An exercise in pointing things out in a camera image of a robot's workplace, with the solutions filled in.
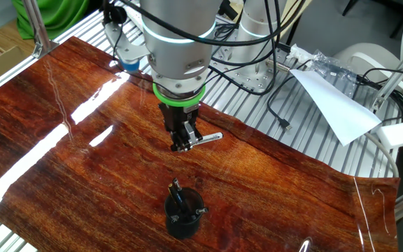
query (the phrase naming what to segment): white paper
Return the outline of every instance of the white paper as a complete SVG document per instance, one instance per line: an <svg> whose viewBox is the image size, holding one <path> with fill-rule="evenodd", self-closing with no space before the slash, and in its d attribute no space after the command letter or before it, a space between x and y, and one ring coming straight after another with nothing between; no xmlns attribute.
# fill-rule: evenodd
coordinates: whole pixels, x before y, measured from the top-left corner
<svg viewBox="0 0 403 252"><path fill-rule="evenodd" d="M343 146L381 123L371 111L344 95L315 71L290 72L312 97Z"/></svg>

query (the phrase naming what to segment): black cup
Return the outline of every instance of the black cup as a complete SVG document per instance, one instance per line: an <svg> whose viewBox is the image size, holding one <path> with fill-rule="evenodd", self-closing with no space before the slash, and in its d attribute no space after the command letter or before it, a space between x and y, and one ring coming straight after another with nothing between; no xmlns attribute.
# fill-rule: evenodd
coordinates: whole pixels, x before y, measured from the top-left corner
<svg viewBox="0 0 403 252"><path fill-rule="evenodd" d="M166 212L166 228L167 232L177 239L187 239L194 235L200 226L201 214L196 214L196 209L204 207L202 196L191 188L183 188L180 193L183 194L186 202L188 203L191 214L195 219L183 218L181 211L176 206L174 200L169 195L164 202L164 211ZM178 216L177 221L172 222L171 216Z"/></svg>

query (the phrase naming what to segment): wood grain surface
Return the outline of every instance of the wood grain surface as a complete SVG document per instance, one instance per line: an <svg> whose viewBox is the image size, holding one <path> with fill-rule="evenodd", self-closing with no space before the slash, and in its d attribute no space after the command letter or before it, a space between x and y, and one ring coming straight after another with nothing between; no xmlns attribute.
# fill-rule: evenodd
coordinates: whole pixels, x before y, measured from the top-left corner
<svg viewBox="0 0 403 252"><path fill-rule="evenodd" d="M0 221L40 251L298 251L307 238L397 251L398 179L341 174L204 104L198 130L224 138L172 153L158 103L77 38L0 87L0 178L27 170ZM173 177L210 209L191 239L165 228Z"/></svg>

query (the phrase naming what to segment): green ring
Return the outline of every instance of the green ring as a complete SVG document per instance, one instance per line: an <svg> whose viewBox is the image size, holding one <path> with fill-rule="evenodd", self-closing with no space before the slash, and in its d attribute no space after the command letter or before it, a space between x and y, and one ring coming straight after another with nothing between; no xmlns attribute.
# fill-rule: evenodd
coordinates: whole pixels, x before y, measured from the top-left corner
<svg viewBox="0 0 403 252"><path fill-rule="evenodd" d="M164 104L167 104L169 106L175 106L175 107L187 107L187 106L192 106L200 102L200 99L204 95L206 87L203 86L201 88L201 92L194 98L186 100L186 101L175 101L172 99L169 99L167 97L164 97L160 92L158 92L157 85L153 83L153 92L157 96L157 98Z"/></svg>

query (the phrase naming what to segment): blue part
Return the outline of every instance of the blue part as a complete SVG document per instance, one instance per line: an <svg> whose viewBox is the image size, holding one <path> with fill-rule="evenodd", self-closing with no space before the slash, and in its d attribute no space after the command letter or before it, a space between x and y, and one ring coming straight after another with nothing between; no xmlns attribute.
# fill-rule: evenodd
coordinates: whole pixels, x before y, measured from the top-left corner
<svg viewBox="0 0 403 252"><path fill-rule="evenodd" d="M125 70L127 70L127 72L137 72L139 69L139 60L133 64L126 64L124 62L121 62L121 65Z"/></svg>

